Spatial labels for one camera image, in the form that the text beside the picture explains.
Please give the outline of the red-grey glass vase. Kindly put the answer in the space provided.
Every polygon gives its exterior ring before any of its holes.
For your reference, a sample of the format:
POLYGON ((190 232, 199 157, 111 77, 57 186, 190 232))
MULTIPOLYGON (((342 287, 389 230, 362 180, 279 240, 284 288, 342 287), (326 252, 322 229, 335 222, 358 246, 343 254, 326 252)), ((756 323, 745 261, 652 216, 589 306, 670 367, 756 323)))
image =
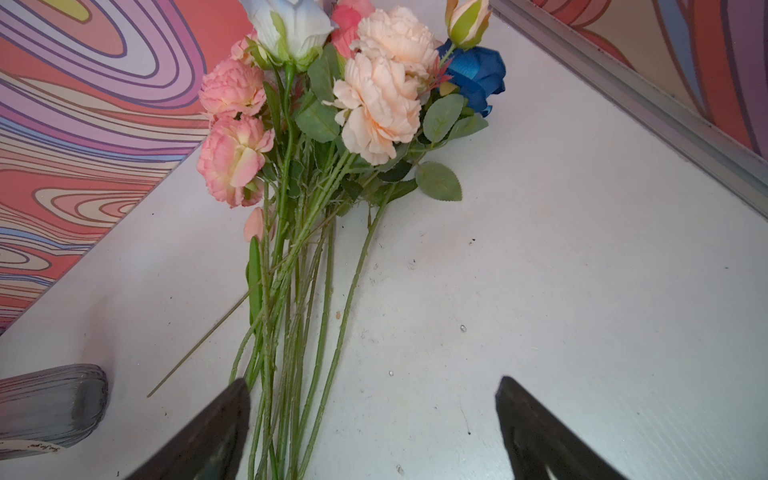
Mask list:
POLYGON ((71 364, 1 381, 1 458, 58 453, 105 416, 109 381, 94 364, 71 364))

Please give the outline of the pink carnation stem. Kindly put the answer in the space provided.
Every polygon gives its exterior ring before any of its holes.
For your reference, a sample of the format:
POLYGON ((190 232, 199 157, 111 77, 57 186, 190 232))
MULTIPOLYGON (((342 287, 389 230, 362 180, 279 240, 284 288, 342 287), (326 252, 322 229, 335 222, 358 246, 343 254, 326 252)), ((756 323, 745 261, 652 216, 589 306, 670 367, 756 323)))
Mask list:
POLYGON ((271 83, 250 52, 257 38, 257 32, 251 31, 203 77, 199 100, 210 132, 202 144, 197 171, 215 200, 231 208, 261 207, 265 236, 275 234, 276 226, 267 224, 275 219, 275 208, 264 209, 267 187, 258 174, 267 165, 275 133, 260 118, 271 83))

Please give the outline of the bunch of artificial flowers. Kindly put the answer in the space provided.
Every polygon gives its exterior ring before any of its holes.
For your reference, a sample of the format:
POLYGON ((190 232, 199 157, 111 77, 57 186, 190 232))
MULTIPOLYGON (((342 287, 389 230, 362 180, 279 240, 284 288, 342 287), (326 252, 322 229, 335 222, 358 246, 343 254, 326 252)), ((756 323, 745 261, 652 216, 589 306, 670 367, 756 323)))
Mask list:
POLYGON ((463 197, 429 159, 487 126, 506 68, 482 38, 486 1, 450 1, 439 41, 413 11, 369 1, 246 1, 251 32, 202 80, 209 132, 197 162, 208 193, 248 208, 249 324, 229 379, 255 394, 246 435, 215 445, 203 479, 301 479, 342 346, 329 347, 336 221, 420 191, 463 197))

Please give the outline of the white rose stem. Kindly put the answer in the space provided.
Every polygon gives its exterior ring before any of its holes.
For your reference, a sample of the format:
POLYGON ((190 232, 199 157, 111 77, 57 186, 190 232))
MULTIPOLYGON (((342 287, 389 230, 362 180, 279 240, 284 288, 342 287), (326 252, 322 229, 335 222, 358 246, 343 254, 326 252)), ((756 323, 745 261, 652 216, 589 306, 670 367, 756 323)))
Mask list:
POLYGON ((275 133, 268 163, 258 177, 274 207, 275 234, 261 242, 263 305, 242 341, 249 359, 238 359, 247 386, 258 391, 247 460, 251 479, 304 475, 321 415, 313 412, 318 377, 304 356, 322 260, 333 257, 334 223, 328 205, 348 166, 338 153, 339 129, 319 90, 329 74, 325 52, 334 23, 314 1, 248 1, 258 34, 251 47, 257 64, 274 74, 263 116, 275 133))

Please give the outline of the single pink bud stem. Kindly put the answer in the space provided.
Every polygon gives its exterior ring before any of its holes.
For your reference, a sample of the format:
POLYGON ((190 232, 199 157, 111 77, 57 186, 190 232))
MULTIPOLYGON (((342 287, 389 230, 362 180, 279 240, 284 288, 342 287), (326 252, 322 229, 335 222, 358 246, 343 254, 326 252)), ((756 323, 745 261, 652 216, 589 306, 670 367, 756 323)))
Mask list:
POLYGON ((263 305, 261 242, 264 233, 264 210, 261 207, 256 207, 249 215, 244 227, 244 236, 249 243, 246 280, 249 288, 249 316, 252 325, 256 324, 263 305))

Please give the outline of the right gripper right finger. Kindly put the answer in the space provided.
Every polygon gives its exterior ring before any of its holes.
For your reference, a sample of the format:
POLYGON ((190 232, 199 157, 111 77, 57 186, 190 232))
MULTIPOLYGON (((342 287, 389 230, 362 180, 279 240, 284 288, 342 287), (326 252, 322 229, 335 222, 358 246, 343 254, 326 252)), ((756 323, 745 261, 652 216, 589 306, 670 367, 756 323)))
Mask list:
POLYGON ((495 407, 515 479, 625 479, 513 378, 501 379, 495 407))

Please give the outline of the blue rose stem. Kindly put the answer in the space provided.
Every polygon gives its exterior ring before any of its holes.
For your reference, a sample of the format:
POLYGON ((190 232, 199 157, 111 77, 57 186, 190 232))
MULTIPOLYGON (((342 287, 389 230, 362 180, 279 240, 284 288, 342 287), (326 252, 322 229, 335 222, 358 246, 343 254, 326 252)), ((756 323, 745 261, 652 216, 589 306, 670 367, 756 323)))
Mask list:
POLYGON ((492 49, 454 49, 443 69, 443 76, 448 77, 444 85, 454 85, 467 99, 467 106, 483 117, 492 111, 489 98, 506 89, 506 66, 500 53, 492 49))

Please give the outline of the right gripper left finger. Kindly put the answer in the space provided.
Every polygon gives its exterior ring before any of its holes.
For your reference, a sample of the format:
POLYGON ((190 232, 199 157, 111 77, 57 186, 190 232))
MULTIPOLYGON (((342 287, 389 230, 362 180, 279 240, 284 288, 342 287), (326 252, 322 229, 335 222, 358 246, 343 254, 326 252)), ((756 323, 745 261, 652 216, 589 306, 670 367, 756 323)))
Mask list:
POLYGON ((238 378, 129 477, 235 479, 248 435, 250 411, 247 383, 238 378))

